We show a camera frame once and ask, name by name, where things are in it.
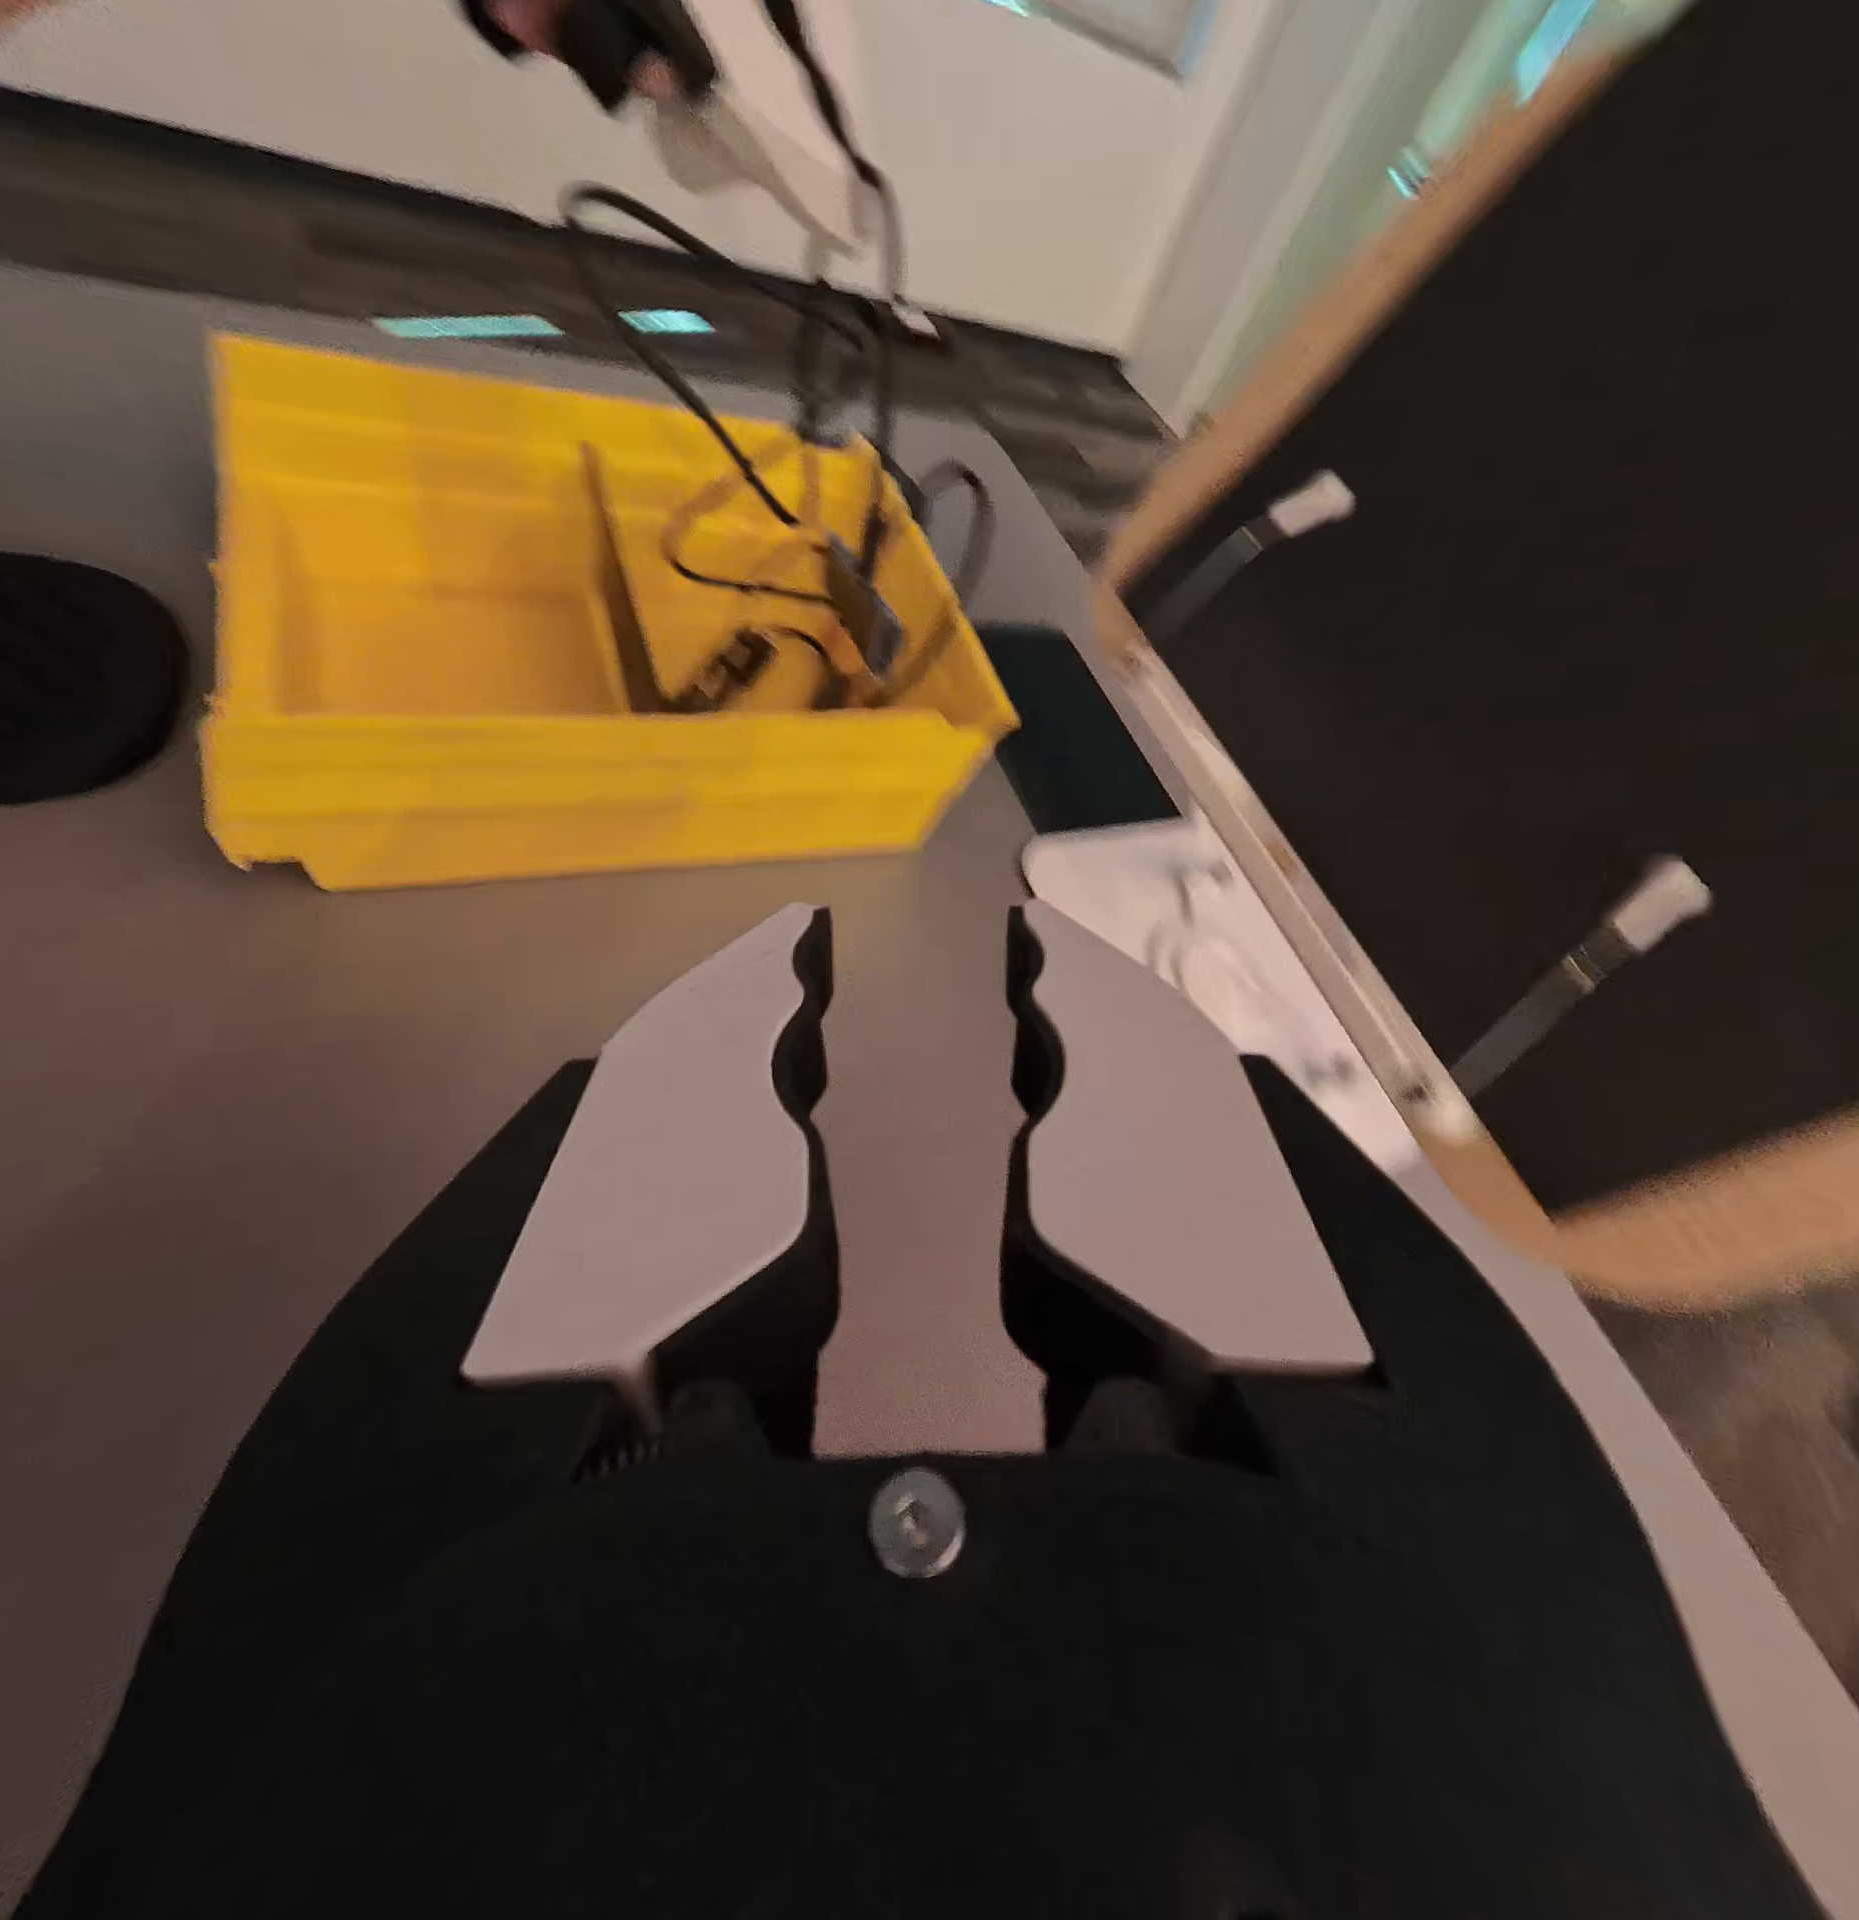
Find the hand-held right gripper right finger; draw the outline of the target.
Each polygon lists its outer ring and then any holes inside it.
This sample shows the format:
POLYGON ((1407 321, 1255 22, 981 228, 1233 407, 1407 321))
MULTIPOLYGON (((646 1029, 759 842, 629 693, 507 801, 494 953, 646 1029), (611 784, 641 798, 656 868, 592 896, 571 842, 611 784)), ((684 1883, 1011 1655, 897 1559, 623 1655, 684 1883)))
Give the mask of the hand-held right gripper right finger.
POLYGON ((1000 1313, 1060 1452, 1113 1388, 1166 1446, 1233 1446, 1236 1379, 1346 1382, 1377 1354, 1244 1059, 1048 902, 1008 924, 1023 1124, 1000 1313))

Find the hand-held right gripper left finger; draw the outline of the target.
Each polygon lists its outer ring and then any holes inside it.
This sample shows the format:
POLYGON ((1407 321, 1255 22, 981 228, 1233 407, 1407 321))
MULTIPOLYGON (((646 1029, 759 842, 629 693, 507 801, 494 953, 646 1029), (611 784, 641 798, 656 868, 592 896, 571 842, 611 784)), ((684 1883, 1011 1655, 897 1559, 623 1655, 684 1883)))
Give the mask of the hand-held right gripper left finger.
POLYGON ((839 1321, 830 996, 835 918, 793 902, 605 1041, 462 1379, 605 1382, 641 1415, 731 1382, 775 1452, 813 1452, 839 1321))

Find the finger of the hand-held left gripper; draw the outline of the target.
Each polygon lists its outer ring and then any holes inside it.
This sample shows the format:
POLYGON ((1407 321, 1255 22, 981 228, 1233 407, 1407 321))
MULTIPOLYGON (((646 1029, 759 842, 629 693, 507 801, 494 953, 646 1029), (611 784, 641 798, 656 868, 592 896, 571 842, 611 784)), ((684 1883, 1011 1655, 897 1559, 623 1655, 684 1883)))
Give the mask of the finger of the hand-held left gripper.
POLYGON ((653 142, 683 189, 754 186, 824 254, 863 254, 874 240, 871 186, 813 106, 798 118, 802 127, 714 85, 701 100, 653 99, 653 142))

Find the slim grey usb hub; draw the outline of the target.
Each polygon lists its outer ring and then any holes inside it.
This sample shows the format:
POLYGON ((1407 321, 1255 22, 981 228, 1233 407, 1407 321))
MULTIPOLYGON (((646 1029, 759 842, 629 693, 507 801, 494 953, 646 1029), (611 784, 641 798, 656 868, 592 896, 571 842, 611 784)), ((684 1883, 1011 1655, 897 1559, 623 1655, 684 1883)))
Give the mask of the slim grey usb hub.
POLYGON ((851 641, 860 668, 875 680, 888 681, 903 655, 903 619, 874 587, 868 565, 859 559, 859 550, 838 534, 827 534, 818 546, 823 559, 823 592, 838 619, 838 626, 851 641))

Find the yellow plastic bin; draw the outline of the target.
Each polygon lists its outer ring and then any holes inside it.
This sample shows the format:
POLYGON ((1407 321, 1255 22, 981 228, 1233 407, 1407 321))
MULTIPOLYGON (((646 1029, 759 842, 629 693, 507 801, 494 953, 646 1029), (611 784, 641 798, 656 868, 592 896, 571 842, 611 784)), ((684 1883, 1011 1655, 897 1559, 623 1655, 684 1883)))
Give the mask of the yellow plastic bin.
POLYGON ((242 868, 375 890, 920 845, 1015 729, 951 583, 860 435, 805 449, 687 412, 224 330, 205 826, 242 868), (664 690, 740 629, 734 707, 629 713, 595 598, 595 444, 664 690), (903 619, 875 681, 823 592, 838 534, 903 619))

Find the large window with blinds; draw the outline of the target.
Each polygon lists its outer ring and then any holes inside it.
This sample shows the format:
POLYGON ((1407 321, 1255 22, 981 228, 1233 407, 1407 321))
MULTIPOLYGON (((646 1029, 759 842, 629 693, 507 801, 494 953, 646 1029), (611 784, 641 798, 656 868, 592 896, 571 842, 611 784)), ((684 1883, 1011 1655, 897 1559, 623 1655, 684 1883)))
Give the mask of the large window with blinds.
POLYGON ((988 2, 1037 18, 1124 60, 1179 76, 1203 51, 1218 2, 988 2))

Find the black bin divider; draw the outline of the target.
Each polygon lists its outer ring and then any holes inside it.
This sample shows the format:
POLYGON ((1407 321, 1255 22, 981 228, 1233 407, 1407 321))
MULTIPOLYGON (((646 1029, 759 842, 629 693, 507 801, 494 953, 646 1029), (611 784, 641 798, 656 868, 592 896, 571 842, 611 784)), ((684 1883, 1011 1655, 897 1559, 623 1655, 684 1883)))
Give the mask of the black bin divider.
POLYGON ((605 485, 605 468, 595 444, 577 446, 580 485, 585 485, 585 520, 589 538, 589 568, 595 581, 595 598, 605 610, 605 631, 611 655, 616 662, 616 677, 629 713, 637 716, 664 716, 672 713, 672 693, 664 690, 643 617, 637 610, 629 568, 623 559, 623 543, 616 534, 616 516, 611 508, 611 495, 605 485))

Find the dark teal panel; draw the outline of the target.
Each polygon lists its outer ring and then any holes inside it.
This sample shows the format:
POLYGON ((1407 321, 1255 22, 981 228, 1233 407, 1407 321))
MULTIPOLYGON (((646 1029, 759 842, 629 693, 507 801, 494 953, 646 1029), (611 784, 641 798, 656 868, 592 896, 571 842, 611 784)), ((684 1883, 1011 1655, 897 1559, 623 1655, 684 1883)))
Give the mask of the dark teal panel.
POLYGON ((1015 729, 996 757, 1037 835, 1179 816, 1179 801, 1064 629, 981 622, 973 631, 1015 708, 1015 729))

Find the narrow window with blinds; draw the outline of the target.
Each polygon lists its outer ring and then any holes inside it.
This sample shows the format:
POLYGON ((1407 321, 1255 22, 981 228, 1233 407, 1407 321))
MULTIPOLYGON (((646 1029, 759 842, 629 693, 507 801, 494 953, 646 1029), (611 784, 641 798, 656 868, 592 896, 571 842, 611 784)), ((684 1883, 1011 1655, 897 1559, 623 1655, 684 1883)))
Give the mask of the narrow window with blinds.
POLYGON ((1484 2, 1385 170, 1392 195, 1417 200, 1490 116, 1529 103, 1580 42, 1611 30, 1630 8, 1633 2, 1484 2))

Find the black felt desk divider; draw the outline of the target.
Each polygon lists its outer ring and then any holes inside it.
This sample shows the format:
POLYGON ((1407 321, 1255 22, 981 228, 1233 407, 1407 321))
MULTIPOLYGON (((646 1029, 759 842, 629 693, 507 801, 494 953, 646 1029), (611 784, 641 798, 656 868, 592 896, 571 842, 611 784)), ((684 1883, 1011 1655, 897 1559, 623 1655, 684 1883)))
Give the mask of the black felt desk divider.
POLYGON ((1505 1242, 1663 1312, 1859 1273, 1859 2, 1499 110, 1096 635, 1505 1242))

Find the black mesh pad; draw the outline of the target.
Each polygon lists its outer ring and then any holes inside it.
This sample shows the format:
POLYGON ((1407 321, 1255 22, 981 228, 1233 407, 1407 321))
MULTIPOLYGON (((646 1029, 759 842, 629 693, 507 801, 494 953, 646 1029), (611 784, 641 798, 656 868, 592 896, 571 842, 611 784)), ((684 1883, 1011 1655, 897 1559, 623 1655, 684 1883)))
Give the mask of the black mesh pad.
POLYGON ((0 808, 136 774, 169 744, 188 690, 188 635, 145 587, 0 550, 0 808))

